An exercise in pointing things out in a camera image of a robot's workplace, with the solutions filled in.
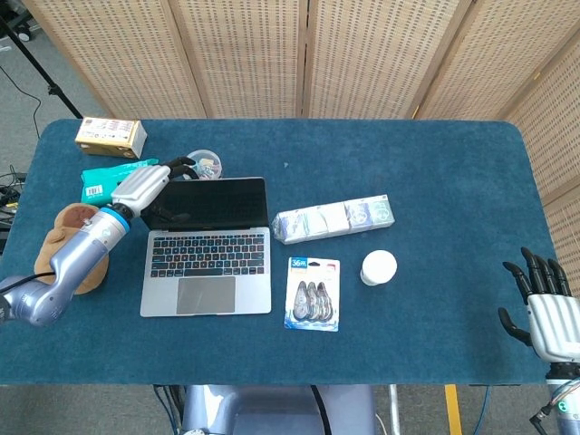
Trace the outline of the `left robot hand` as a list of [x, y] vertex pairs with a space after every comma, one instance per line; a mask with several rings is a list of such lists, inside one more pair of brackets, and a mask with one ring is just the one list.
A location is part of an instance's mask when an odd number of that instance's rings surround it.
[[138, 218], [167, 186], [171, 179], [189, 175], [197, 177], [193, 170], [196, 162], [182, 156], [164, 164], [156, 164], [135, 169], [111, 193], [110, 209], [130, 222]]

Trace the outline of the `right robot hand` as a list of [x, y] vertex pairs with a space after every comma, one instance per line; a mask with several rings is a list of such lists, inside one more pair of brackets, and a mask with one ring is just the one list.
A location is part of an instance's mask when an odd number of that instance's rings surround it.
[[502, 266], [515, 280], [529, 328], [516, 326], [505, 307], [498, 309], [500, 324], [542, 361], [578, 364], [579, 299], [572, 295], [565, 269], [555, 259], [544, 259], [525, 246], [521, 255], [527, 271], [512, 262]]

